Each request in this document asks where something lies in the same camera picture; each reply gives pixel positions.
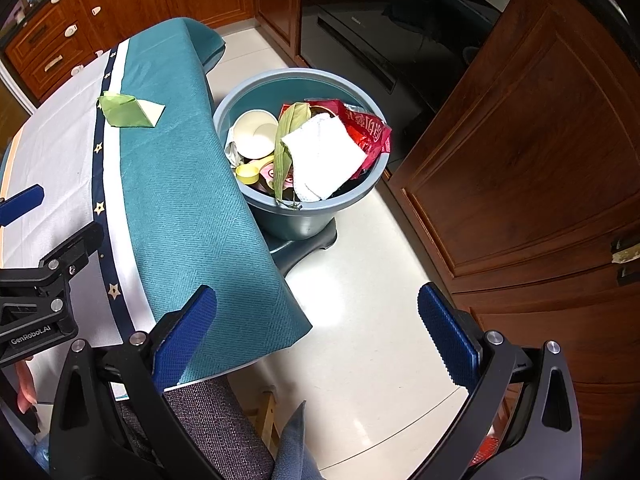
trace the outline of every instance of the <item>blue trash can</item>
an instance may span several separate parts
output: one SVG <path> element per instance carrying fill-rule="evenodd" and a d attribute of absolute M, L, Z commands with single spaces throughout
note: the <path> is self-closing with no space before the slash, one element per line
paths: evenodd
<path fill-rule="evenodd" d="M 224 146 L 229 128 L 247 110 L 261 108 L 278 117 L 284 103 L 311 98 L 340 99 L 385 119 L 373 99 L 346 79 L 311 68 L 284 68 L 247 79 L 229 92 L 213 115 L 220 142 Z M 260 227 L 283 240 L 304 240 L 318 234 L 336 212 L 365 196 L 382 176 L 388 159 L 389 154 L 382 153 L 366 178 L 354 189 L 327 200 L 303 202 L 300 209 L 279 204 L 274 197 L 260 193 L 240 181 L 238 186 Z"/>

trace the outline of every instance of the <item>star pattern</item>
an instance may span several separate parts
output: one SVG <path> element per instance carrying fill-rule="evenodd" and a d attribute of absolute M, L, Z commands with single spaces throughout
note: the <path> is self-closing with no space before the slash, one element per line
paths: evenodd
<path fill-rule="evenodd" d="M 118 290 L 118 284 L 115 285 L 109 284 L 109 291 L 107 292 L 114 300 L 120 295 L 120 291 Z"/>

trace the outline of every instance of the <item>white floor tile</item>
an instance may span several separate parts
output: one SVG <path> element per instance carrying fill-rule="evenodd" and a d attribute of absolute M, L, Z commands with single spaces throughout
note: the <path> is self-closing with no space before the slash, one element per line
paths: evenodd
<path fill-rule="evenodd" d="M 218 63 L 207 74 L 207 80 L 214 101 L 216 104 L 220 104 L 220 101 L 245 79 L 267 70 L 276 70 L 287 66 L 287 62 L 269 47 Z"/>
<path fill-rule="evenodd" d="M 307 445 L 321 468 L 382 442 L 456 388 L 417 313 L 429 278 L 379 191 L 336 221 L 335 245 L 287 277 L 311 332 L 231 378 L 243 405 L 275 384 L 280 427 L 306 399 Z"/>
<path fill-rule="evenodd" d="M 225 40 L 226 49 L 220 63 L 271 48 L 267 40 L 264 39 L 264 36 L 255 28 L 227 34 L 222 38 Z"/>
<path fill-rule="evenodd" d="M 459 388 L 441 405 L 376 447 L 323 469 L 326 480 L 406 480 L 445 433 L 466 400 Z"/>

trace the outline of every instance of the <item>green sticky note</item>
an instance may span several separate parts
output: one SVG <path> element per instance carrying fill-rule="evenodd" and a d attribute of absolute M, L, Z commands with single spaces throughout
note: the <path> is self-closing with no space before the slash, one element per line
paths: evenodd
<path fill-rule="evenodd" d="M 158 119 L 164 111 L 164 105 L 108 90 L 98 97 L 98 102 L 107 122 L 119 128 L 130 126 L 153 128 L 158 124 Z"/>

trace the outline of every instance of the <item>yellow scoop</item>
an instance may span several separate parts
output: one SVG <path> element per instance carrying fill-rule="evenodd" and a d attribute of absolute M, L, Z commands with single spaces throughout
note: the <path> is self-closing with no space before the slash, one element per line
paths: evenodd
<path fill-rule="evenodd" d="M 273 162 L 273 155 L 268 155 L 260 160 L 252 160 L 248 164 L 242 164 L 236 168 L 236 177 L 243 184 L 255 184 L 260 178 L 260 170 Z"/>

